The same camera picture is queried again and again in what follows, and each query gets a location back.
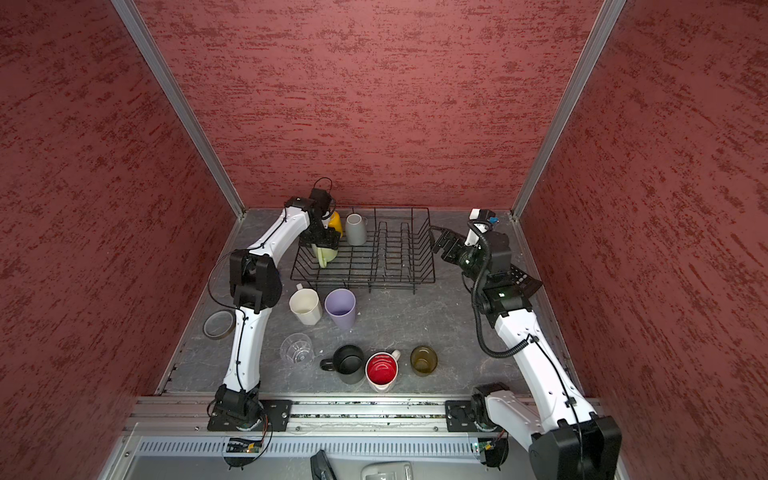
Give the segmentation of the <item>yellow mug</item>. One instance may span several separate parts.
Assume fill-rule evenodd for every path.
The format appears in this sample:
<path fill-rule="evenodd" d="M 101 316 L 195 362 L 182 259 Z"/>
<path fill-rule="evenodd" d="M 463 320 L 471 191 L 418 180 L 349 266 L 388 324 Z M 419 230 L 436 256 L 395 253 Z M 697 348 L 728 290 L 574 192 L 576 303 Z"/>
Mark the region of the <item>yellow mug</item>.
<path fill-rule="evenodd" d="M 330 215 L 328 219 L 328 226 L 336 230 L 340 235 L 343 235 L 343 225 L 340 214 L 338 212 L 334 212 Z"/>

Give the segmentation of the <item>pale green mug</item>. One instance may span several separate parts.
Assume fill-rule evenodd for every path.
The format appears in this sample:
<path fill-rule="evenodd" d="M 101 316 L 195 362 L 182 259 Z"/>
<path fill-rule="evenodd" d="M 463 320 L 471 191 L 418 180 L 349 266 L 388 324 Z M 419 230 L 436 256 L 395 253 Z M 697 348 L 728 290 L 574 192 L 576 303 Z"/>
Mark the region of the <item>pale green mug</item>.
<path fill-rule="evenodd" d="M 326 268 L 338 255 L 338 251 L 333 248 L 324 248 L 312 244 L 311 249 L 321 269 Z"/>

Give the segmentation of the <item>grey white mug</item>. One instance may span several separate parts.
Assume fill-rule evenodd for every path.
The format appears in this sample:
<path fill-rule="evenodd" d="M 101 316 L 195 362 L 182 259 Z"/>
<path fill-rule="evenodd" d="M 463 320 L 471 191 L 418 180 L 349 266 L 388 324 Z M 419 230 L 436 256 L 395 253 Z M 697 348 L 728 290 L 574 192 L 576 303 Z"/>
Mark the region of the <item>grey white mug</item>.
<path fill-rule="evenodd" d="M 366 218 L 358 213 L 351 213 L 346 217 L 345 234 L 347 243 L 352 247 L 363 246 L 367 242 Z"/>

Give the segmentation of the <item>lilac plastic cup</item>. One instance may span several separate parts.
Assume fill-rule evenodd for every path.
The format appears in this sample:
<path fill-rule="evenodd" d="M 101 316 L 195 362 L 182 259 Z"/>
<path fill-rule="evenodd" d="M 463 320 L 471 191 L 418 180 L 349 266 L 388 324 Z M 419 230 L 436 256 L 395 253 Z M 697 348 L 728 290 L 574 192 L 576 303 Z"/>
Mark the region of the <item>lilac plastic cup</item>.
<path fill-rule="evenodd" d="M 331 291 L 325 299 L 324 307 L 337 327 L 351 330 L 357 317 L 355 294 L 344 288 Z"/>

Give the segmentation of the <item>red inside white mug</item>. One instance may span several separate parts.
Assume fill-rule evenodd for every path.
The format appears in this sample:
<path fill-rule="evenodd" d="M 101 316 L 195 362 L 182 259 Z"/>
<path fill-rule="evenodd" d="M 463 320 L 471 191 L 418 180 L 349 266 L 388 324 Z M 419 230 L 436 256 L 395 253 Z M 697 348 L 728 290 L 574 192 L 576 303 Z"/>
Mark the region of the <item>red inside white mug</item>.
<path fill-rule="evenodd" d="M 366 379 L 371 388 L 378 393 L 386 393 L 398 377 L 401 352 L 377 352 L 367 361 L 365 366 Z"/>

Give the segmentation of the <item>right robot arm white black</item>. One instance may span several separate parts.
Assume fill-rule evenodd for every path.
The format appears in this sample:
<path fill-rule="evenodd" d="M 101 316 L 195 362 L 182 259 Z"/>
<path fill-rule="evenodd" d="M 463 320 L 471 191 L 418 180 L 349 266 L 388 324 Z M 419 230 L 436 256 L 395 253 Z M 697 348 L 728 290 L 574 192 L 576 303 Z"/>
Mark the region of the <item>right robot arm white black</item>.
<path fill-rule="evenodd" d="M 544 337 L 531 304 L 542 283 L 512 263 L 509 238 L 485 220 L 471 220 L 469 235 L 438 228 L 433 252 L 471 280 L 470 301 L 481 350 L 512 358 L 534 408 L 519 404 L 499 386 L 474 395 L 476 420 L 503 429 L 529 455 L 538 479 L 612 479 L 622 433 L 580 393 Z"/>

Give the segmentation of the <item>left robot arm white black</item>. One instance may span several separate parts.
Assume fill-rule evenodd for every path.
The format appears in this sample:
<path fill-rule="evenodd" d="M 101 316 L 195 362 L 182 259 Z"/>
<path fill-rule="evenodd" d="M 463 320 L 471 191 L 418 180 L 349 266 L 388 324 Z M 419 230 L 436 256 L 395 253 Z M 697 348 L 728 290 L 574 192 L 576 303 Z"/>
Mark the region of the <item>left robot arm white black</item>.
<path fill-rule="evenodd" d="M 335 211 L 330 185 L 314 184 L 307 197 L 293 196 L 272 226 L 250 246 L 224 256 L 229 271 L 230 309 L 235 331 L 230 361 L 211 403 L 211 416 L 240 431 L 264 428 L 267 414 L 259 401 L 259 361 L 268 319 L 283 283 L 281 258 L 295 242 L 336 250 L 341 234 L 325 224 Z"/>

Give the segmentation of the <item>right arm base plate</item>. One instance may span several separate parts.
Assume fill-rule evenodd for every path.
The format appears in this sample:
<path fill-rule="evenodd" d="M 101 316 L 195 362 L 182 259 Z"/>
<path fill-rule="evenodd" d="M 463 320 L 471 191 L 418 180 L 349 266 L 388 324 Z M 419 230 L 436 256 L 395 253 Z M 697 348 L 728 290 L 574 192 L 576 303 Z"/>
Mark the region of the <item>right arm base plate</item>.
<path fill-rule="evenodd" d="M 472 397 L 444 403 L 447 429 L 453 433 L 524 431 L 530 420 L 512 403 L 500 397 Z"/>

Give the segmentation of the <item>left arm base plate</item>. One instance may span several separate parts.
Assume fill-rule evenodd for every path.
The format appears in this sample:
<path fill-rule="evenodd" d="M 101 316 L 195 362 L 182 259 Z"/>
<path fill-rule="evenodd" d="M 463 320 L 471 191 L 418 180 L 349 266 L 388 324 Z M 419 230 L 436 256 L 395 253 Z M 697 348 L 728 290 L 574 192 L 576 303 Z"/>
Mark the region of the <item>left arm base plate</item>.
<path fill-rule="evenodd" d="M 247 426 L 244 420 L 237 420 L 224 413 L 218 402 L 209 408 L 207 430 L 210 432 L 284 432 L 290 418 L 293 402 L 283 399 L 261 400 L 261 414 L 258 420 Z"/>

